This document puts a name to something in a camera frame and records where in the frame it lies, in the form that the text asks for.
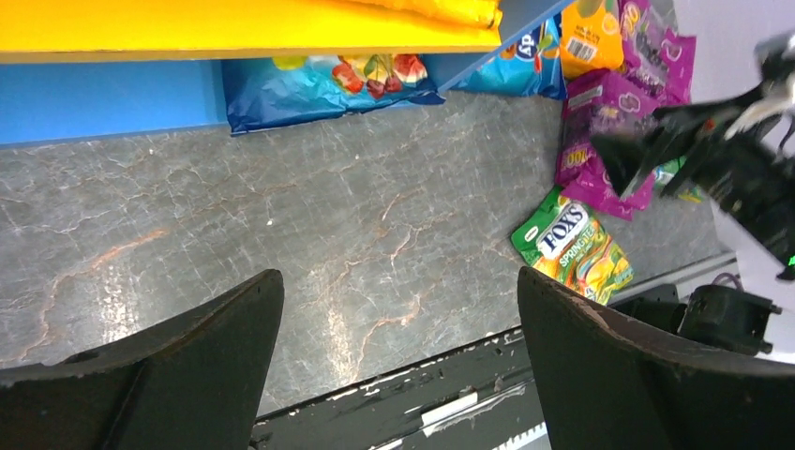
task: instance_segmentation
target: yellow shelf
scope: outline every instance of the yellow shelf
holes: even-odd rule
[[[0,0],[0,63],[467,53],[496,30],[338,0]]]

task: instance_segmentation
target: white label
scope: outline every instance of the white label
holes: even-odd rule
[[[575,109],[579,108],[580,106],[587,104],[588,102],[590,102],[594,98],[601,97],[603,92],[604,92],[604,89],[602,88],[602,85],[599,84],[598,86],[593,87],[593,88],[583,92],[582,94],[577,94],[577,95],[569,98],[569,102],[568,102],[567,108],[569,109],[569,111],[575,110]]]
[[[590,63],[593,57],[596,56],[596,47],[576,37],[569,38],[569,43],[566,44],[566,50],[576,59],[585,61],[586,63]]]
[[[537,234],[538,234],[538,227],[530,228],[530,230],[527,231],[524,235],[525,242],[532,242]]]
[[[561,255],[588,224],[588,211],[578,203],[571,202],[535,241],[544,258],[552,260]]]

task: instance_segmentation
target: purple candy bag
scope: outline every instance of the purple candy bag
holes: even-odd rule
[[[621,0],[624,65],[627,80],[663,105],[690,102],[696,37],[677,35],[665,25],[650,0]]]
[[[563,105],[563,146],[558,155],[555,182],[565,197],[579,200],[612,216],[632,218],[652,200],[653,176],[628,199],[619,199],[608,181],[605,166],[591,147],[597,132],[644,132],[653,126],[651,114],[659,103],[621,74],[591,71],[568,85]]]

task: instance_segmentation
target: gummy candy bag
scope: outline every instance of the gummy candy bag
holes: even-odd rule
[[[659,104],[642,89],[609,70],[589,72],[568,85],[563,104],[562,151],[555,183],[563,195],[597,211],[631,220],[635,210],[652,201],[654,177],[626,200],[619,199],[608,181],[602,159],[591,146],[594,133],[639,134],[653,126],[649,115]]]
[[[415,54],[232,59],[221,72],[232,134],[444,102]]]
[[[563,76],[574,79],[623,63],[618,0],[575,0],[563,10]]]
[[[540,94],[563,100],[561,16],[546,20],[531,33],[458,82],[453,89],[528,97]]]
[[[649,0],[622,0],[621,7],[627,79],[663,105],[689,103],[696,37],[677,35]]]
[[[511,235],[511,242],[530,267],[601,305],[634,274],[588,206],[567,199],[559,187]]]

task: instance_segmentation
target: yellow plastic bag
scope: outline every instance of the yellow plastic bag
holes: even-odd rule
[[[477,28],[497,28],[503,19],[499,0],[349,0],[385,8],[413,11],[444,22]]]
[[[563,76],[623,64],[618,0],[576,0],[562,14]]]

